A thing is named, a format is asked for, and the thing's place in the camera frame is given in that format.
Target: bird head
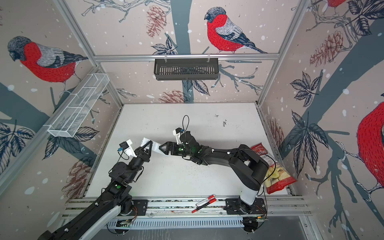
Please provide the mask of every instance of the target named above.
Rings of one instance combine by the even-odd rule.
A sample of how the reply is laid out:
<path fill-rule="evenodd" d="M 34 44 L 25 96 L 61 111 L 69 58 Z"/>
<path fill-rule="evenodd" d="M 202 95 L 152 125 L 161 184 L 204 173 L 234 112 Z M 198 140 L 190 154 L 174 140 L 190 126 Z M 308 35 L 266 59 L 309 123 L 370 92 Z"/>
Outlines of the bird head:
<path fill-rule="evenodd" d="M 24 47 L 31 42 L 32 41 L 29 38 L 24 36 L 17 36 L 11 39 L 8 43 L 8 51 L 12 60 L 16 61 L 17 59 L 20 59 L 21 61 L 25 61 Z"/>
<path fill-rule="evenodd" d="M 212 23 L 214 21 L 214 19 L 221 14 L 223 14 L 223 15 L 226 14 L 224 8 L 213 7 L 210 10 L 208 10 L 207 14 L 204 17 L 204 20 L 207 20 L 209 23 Z"/>

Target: red marker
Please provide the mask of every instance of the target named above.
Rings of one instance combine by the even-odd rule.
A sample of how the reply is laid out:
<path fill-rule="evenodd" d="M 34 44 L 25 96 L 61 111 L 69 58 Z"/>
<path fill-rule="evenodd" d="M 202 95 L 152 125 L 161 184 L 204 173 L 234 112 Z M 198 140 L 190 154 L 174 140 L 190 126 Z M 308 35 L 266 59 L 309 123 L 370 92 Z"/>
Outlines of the red marker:
<path fill-rule="evenodd" d="M 195 210 L 192 211 L 192 213 L 194 213 L 194 212 L 196 212 L 196 211 L 202 209 L 203 207 L 206 207 L 206 206 L 208 206 L 209 204 L 214 203 L 214 202 L 216 202 L 216 198 L 211 199 L 211 200 L 209 200 L 209 202 L 207 202 L 207 203 L 205 203 L 205 204 L 203 204 L 203 205 L 197 207 Z"/>
<path fill-rule="evenodd" d="M 211 199 L 214 198 L 214 197 L 215 197 L 215 195 L 212 194 L 211 196 L 207 197 L 206 199 L 204 199 L 204 200 L 202 200 L 202 201 L 196 203 L 196 206 L 202 204 L 202 203 L 205 202 L 205 201 L 211 200 Z"/>

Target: chip bag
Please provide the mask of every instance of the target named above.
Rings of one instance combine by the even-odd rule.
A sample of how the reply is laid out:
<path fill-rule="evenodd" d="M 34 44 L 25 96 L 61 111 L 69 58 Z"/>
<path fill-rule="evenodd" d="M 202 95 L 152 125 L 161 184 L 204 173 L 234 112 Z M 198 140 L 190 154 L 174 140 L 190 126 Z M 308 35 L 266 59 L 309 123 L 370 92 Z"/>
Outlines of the chip bag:
<path fill-rule="evenodd" d="M 270 156 L 267 155 L 268 151 L 264 148 L 263 144 L 259 143 L 251 147 L 251 149 L 269 164 L 269 169 L 265 174 L 265 177 L 269 177 L 264 181 L 268 194 L 282 190 L 286 186 L 296 182 L 296 180 L 283 168 L 280 163 L 275 162 Z"/>

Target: white table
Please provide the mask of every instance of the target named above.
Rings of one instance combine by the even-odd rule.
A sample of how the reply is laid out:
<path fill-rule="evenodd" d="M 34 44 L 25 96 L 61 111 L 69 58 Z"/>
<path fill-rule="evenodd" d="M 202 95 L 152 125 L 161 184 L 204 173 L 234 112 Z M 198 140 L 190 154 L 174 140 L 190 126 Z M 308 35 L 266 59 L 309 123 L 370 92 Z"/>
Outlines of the white table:
<path fill-rule="evenodd" d="M 104 155 L 97 167 L 86 197 L 98 197 L 111 178 L 108 171 L 117 162 L 117 149 L 131 139 L 132 147 L 140 146 L 143 137 L 163 144 L 175 142 L 172 131 L 182 127 L 189 115 L 188 131 L 200 145 L 218 149 L 249 147 L 262 142 L 271 154 L 261 120 L 253 103 L 204 104 L 127 104 L 124 106 Z M 180 156 L 152 152 L 149 163 L 136 183 L 131 183 L 133 197 L 240 195 L 243 184 L 230 167 L 199 166 Z M 287 194 L 286 189 L 274 194 Z"/>

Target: black basket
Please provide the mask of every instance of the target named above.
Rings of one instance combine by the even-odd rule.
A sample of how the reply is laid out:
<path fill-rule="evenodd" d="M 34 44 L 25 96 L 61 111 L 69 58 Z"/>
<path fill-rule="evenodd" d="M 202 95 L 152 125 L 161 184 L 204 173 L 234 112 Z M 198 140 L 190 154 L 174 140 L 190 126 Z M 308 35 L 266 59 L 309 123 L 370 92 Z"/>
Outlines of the black basket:
<path fill-rule="evenodd" d="M 210 58 L 155 59 L 154 74 L 163 80 L 216 80 L 218 59 Z"/>

